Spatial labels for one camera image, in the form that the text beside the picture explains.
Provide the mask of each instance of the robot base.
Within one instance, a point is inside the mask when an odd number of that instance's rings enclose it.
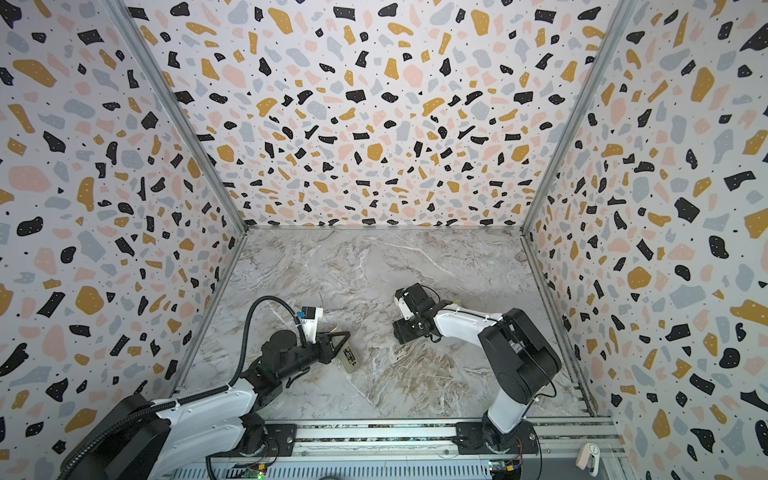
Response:
[[[521,420],[514,430],[506,435],[501,435],[503,448],[499,450],[490,449],[486,443],[486,431],[488,425],[485,422],[459,422],[456,423],[456,440],[454,443],[458,446],[460,455],[486,455],[494,453],[506,453],[517,455],[520,453],[518,440],[522,445],[522,452],[533,455],[538,454],[538,445],[536,443],[536,432],[533,425]]]

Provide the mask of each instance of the terrazzo patterned wallpaper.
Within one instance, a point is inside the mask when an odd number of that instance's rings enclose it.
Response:
[[[130,0],[249,224],[513,225],[609,0]]]
[[[169,394],[237,238],[100,3],[0,15],[0,478],[48,480]]]
[[[768,478],[766,22],[638,2],[531,233],[638,478]]]

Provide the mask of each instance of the white vein in marble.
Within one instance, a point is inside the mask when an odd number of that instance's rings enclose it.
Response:
[[[183,390],[231,378],[250,304],[275,295],[296,310],[324,308],[319,331],[349,330],[360,367],[348,374],[338,360],[315,364],[260,411],[264,418],[479,417],[499,388],[481,348],[456,339],[400,346],[392,334],[401,317],[395,290],[415,282],[469,309],[523,309],[558,350],[512,230],[252,230]],[[273,332],[294,329],[282,307],[270,304],[255,312],[246,366]],[[565,368],[554,381],[557,398],[542,397],[528,415],[588,416]]]

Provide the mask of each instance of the marble floor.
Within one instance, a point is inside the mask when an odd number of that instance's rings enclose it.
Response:
[[[296,310],[324,308],[319,330],[349,330],[359,368],[348,374],[338,359],[315,364],[260,411],[264,418],[479,417],[499,388],[481,348],[455,339],[400,346],[392,334],[392,322],[402,317],[395,290],[415,282],[473,310],[521,308],[558,350],[512,230],[251,230],[182,390],[200,391],[231,378],[250,304],[274,295]],[[246,366],[274,331],[294,328],[271,303],[253,317]],[[542,397],[529,416],[588,416],[565,368],[555,385],[557,397]]]

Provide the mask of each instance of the terrazzo wall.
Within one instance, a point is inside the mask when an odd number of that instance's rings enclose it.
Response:
[[[531,232],[638,478],[768,478],[766,21],[638,2]]]
[[[249,224],[514,225],[616,2],[130,0]]]
[[[0,0],[0,478],[169,394],[237,238],[98,2]]]

